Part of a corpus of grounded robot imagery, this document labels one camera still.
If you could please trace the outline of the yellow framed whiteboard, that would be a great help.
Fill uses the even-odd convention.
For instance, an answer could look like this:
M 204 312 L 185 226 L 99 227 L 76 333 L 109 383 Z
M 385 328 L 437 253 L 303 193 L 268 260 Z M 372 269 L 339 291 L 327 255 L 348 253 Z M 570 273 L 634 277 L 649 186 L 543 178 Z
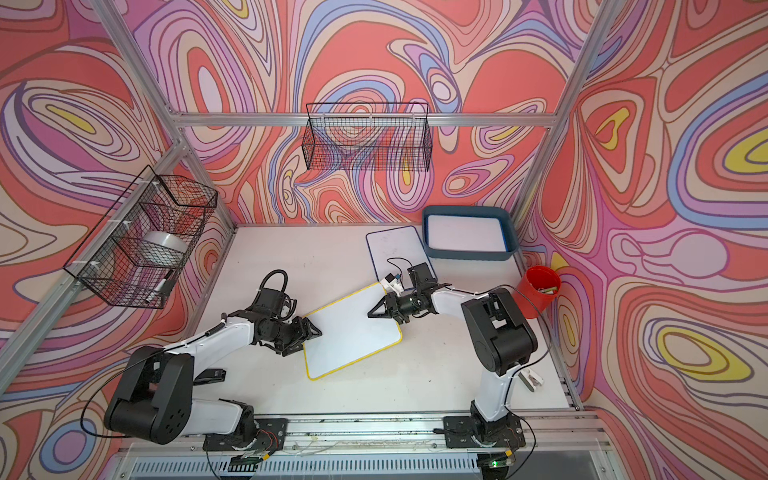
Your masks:
M 310 380 L 324 378 L 402 341 L 402 330 L 395 320 L 368 317 L 384 297 L 384 287 L 375 283 L 306 316 L 322 333 L 304 343 Z

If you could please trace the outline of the blue whiteboard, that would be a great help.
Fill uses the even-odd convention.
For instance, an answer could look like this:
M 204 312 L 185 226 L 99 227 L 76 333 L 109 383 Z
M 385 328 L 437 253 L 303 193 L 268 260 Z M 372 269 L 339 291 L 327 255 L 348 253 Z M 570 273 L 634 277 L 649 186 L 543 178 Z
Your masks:
M 369 232 L 365 235 L 365 240 L 377 280 L 389 274 L 399 275 L 405 290 L 413 290 L 407 269 L 422 263 L 426 263 L 431 275 L 437 278 L 415 226 Z
M 496 218 L 431 215 L 427 218 L 428 246 L 436 250 L 506 252 L 501 223 Z

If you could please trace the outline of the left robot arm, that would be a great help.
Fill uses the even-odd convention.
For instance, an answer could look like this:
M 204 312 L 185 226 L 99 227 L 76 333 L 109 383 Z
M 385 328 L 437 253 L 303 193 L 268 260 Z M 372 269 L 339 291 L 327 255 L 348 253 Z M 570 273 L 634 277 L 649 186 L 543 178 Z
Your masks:
M 223 314 L 204 333 L 162 348 L 137 349 L 114 377 L 118 384 L 103 417 L 104 438 L 166 445 L 179 437 L 204 436 L 209 448 L 232 451 L 254 449 L 265 439 L 265 453 L 279 450 L 279 440 L 259 426 L 251 405 L 194 396 L 195 387 L 218 375 L 215 364 L 236 351 L 257 346 L 287 357 L 321 336 L 309 319 L 296 315 L 297 302 L 285 284 L 268 287 L 276 276 L 288 274 L 270 271 L 249 306 Z

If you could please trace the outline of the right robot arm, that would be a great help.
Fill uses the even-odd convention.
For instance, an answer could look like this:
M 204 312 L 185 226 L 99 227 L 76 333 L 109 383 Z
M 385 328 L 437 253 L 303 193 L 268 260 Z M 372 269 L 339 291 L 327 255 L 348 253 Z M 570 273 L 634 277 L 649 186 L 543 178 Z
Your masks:
M 462 320 L 476 358 L 483 367 L 480 389 L 464 416 L 446 416 L 437 432 L 450 449 L 503 448 L 514 452 L 525 445 L 524 419 L 508 406 L 514 376 L 536 363 L 538 337 L 510 288 L 498 286 L 469 292 L 440 282 L 425 263 L 408 269 L 412 289 L 405 291 L 395 275 L 382 284 L 385 294 L 367 312 L 370 319 L 391 319 L 402 325 L 427 315 Z

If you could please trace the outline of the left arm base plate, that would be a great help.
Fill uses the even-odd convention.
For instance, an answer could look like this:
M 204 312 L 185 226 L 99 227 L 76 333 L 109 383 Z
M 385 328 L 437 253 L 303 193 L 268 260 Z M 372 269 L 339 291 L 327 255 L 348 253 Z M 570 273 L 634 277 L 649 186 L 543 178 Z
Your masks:
M 288 423 L 288 419 L 283 417 L 255 418 L 250 425 L 238 428 L 234 433 L 206 435 L 203 450 L 274 454 L 284 448 Z

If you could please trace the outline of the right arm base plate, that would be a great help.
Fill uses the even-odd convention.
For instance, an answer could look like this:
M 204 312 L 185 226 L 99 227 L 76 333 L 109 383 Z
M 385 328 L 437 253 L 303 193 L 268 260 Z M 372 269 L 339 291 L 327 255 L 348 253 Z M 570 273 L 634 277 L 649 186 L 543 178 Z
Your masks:
M 511 413 L 492 422 L 479 415 L 446 416 L 439 431 L 451 449 L 504 448 L 516 451 L 527 445 L 521 421 Z

